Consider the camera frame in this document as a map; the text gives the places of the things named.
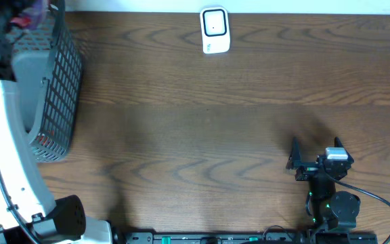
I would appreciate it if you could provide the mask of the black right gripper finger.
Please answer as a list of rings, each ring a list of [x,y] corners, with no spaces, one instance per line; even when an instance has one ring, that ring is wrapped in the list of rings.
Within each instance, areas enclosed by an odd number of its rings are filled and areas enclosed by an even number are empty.
[[[292,149],[286,164],[287,169],[298,169],[302,166],[299,142],[296,137],[292,139]]]
[[[343,143],[341,142],[339,137],[334,138],[334,147],[343,147],[345,150],[347,150],[344,146]],[[350,153],[347,151],[347,154],[349,155],[348,160],[342,161],[347,164],[348,167],[351,167],[351,165],[354,163],[353,157],[350,155]]]

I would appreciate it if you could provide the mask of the purple snack packet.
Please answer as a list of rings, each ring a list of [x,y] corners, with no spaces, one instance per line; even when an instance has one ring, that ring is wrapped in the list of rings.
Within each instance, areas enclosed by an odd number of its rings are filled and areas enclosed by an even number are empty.
[[[32,6],[12,18],[10,24],[21,29],[35,30],[45,21],[48,11],[49,0],[34,0]]]

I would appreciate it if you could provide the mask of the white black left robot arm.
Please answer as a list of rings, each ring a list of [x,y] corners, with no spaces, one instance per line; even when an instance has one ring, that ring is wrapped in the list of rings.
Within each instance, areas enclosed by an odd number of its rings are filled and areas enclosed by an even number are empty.
[[[117,243],[76,195],[56,199],[40,162],[63,159],[76,119],[82,57],[64,1],[0,1],[0,243]]]

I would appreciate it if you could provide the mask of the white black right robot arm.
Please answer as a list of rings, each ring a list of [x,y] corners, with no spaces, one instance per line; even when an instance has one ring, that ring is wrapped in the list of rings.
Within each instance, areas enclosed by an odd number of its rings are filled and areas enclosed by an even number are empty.
[[[296,181],[309,183],[306,211],[313,218],[314,227],[307,231],[310,243],[348,242],[350,230],[356,227],[360,198],[347,191],[337,191],[335,184],[347,175],[352,156],[338,137],[334,146],[325,148],[315,161],[302,160],[299,143],[292,139],[287,169],[296,171]]]

